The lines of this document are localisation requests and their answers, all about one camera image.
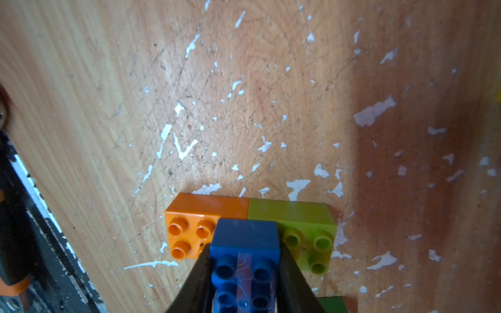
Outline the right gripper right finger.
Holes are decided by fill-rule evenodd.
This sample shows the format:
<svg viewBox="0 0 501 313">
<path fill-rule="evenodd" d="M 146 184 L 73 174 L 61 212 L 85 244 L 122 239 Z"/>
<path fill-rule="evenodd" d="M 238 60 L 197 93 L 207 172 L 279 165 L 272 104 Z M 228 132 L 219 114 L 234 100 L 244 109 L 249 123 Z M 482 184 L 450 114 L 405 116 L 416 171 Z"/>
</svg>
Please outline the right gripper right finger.
<svg viewBox="0 0 501 313">
<path fill-rule="evenodd" d="M 277 283 L 277 311 L 325 312 L 288 247 L 283 242 L 280 242 L 279 246 L 281 256 Z"/>
</svg>

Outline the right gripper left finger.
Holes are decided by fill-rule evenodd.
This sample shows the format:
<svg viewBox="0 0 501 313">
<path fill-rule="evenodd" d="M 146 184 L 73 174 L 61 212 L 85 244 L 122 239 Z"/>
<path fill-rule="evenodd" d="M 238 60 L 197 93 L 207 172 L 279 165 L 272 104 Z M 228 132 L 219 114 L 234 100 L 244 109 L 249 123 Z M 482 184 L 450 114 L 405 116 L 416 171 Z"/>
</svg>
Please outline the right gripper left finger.
<svg viewBox="0 0 501 313">
<path fill-rule="evenodd" d="M 214 260 L 210 256 L 210 246 L 204 247 L 179 294 L 166 310 L 167 313 L 212 312 L 215 291 L 211 282 Z"/>
</svg>

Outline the blue lego brick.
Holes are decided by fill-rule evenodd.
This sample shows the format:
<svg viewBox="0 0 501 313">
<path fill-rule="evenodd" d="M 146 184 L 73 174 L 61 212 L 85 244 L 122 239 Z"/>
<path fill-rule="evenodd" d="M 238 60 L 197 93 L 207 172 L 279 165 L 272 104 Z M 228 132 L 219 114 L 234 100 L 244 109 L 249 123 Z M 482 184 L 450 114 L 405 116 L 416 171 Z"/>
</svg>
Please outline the blue lego brick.
<svg viewBox="0 0 501 313">
<path fill-rule="evenodd" d="M 210 245 L 214 312 L 273 312 L 281 258 L 278 226 L 220 219 Z"/>
</svg>

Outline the lime lego brick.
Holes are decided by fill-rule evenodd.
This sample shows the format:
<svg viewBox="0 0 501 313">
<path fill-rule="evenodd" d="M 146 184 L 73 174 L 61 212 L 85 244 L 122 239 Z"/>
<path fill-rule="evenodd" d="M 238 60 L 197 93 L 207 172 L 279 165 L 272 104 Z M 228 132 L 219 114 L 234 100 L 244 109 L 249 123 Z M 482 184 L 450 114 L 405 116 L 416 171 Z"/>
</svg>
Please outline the lime lego brick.
<svg viewBox="0 0 501 313">
<path fill-rule="evenodd" d="M 326 204 L 251 198 L 248 219 L 276 222 L 279 240 L 302 271 L 328 270 L 337 224 Z"/>
</svg>

